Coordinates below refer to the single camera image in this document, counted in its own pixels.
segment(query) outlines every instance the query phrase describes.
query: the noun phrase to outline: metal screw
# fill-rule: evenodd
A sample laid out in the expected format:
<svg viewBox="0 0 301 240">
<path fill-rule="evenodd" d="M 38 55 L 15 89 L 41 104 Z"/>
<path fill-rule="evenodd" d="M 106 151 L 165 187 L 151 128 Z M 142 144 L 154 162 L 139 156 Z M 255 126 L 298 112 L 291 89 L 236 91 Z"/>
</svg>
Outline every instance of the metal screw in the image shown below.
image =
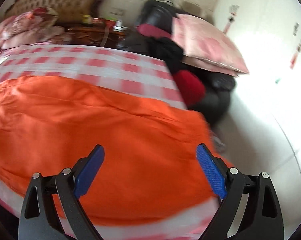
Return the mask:
<svg viewBox="0 0 301 240">
<path fill-rule="evenodd" d="M 267 172 L 262 172 L 261 175 L 263 176 L 263 178 L 267 179 L 269 178 L 269 175 Z"/>
<path fill-rule="evenodd" d="M 66 169 L 63 169 L 63 171 L 62 171 L 62 174 L 63 175 L 68 175 L 68 174 L 70 174 L 71 173 L 71 169 L 70 168 L 66 168 Z"/>
<path fill-rule="evenodd" d="M 35 172 L 32 176 L 33 179 L 37 179 L 40 176 L 38 172 Z"/>
<path fill-rule="evenodd" d="M 237 174 L 238 173 L 238 169 L 236 169 L 236 168 L 230 168 L 229 171 L 230 171 L 231 174 Z"/>
</svg>

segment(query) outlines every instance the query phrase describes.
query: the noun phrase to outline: white tile floor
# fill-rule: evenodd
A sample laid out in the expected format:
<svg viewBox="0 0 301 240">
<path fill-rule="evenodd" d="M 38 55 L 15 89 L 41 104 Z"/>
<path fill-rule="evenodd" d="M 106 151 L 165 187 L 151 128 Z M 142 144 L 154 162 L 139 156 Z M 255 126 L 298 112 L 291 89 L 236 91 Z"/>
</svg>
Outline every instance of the white tile floor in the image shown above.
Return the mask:
<svg viewBox="0 0 301 240">
<path fill-rule="evenodd" d="M 238 82 L 232 102 L 216 133 L 226 144 L 225 157 L 242 173 L 270 174 L 284 220 L 285 239 L 301 222 L 301 150 L 295 154 L 281 127 L 259 97 L 248 96 Z M 245 207 L 241 204 L 229 235 L 236 233 Z"/>
</svg>

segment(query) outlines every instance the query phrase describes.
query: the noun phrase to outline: red and white checkered sheet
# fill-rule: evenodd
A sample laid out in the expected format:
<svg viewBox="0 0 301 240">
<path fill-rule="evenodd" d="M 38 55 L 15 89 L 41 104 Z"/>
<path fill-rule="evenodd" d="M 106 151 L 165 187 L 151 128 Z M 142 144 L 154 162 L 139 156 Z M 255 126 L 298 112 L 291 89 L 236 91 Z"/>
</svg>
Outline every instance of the red and white checkered sheet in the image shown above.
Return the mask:
<svg viewBox="0 0 301 240">
<path fill-rule="evenodd" d="M 165 62 L 131 52 L 79 45 L 21 46 L 0 64 L 0 82 L 23 75 L 80 79 L 186 109 Z"/>
<path fill-rule="evenodd" d="M 60 75 L 186 109 L 176 84 L 161 60 L 124 52 L 77 45 L 29 45 L 0 56 L 0 82 L 23 75 Z M 19 217 L 23 198 L 0 181 L 0 204 Z M 128 227 L 95 226 L 106 240 L 198 239 L 215 215 L 218 203 L 204 203 L 156 223 Z M 61 218 L 67 234 L 73 235 Z"/>
</svg>

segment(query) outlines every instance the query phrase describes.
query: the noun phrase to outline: bedside table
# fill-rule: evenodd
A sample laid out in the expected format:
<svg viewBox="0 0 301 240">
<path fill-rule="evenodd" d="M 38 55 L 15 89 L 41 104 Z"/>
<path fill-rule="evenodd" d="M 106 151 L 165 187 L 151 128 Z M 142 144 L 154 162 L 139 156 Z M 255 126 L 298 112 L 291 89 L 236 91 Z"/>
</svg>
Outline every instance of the bedside table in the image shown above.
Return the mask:
<svg viewBox="0 0 301 240">
<path fill-rule="evenodd" d="M 70 32 L 72 34 L 71 44 L 75 45 L 89 45 L 99 47 L 105 34 L 105 27 L 101 26 L 86 26 L 78 24 L 64 27 L 66 32 Z M 104 47 L 116 49 L 117 43 L 120 40 L 124 39 L 124 37 L 125 32 L 118 32 L 111 28 Z"/>
</svg>

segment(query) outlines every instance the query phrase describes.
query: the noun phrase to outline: red pillow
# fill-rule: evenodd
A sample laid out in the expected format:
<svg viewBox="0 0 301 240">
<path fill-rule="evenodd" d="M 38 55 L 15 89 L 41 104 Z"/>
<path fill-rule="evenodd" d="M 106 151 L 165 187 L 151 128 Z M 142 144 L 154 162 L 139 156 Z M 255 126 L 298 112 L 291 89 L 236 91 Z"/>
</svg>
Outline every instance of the red pillow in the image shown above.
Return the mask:
<svg viewBox="0 0 301 240">
<path fill-rule="evenodd" d="M 154 38 L 161 38 L 161 37 L 167 37 L 167 38 L 171 38 L 171 34 L 163 31 L 162 29 L 160 28 L 157 28 L 153 25 L 150 25 L 150 24 L 147 24 L 147 23 L 143 23 L 141 25 L 139 25 L 137 27 L 137 31 L 141 34 L 141 35 L 144 35 L 144 36 L 147 36 L 147 37 L 154 37 Z"/>
<path fill-rule="evenodd" d="M 186 106 L 194 105 L 205 96 L 203 83 L 188 70 L 178 71 L 173 78 Z"/>
</svg>

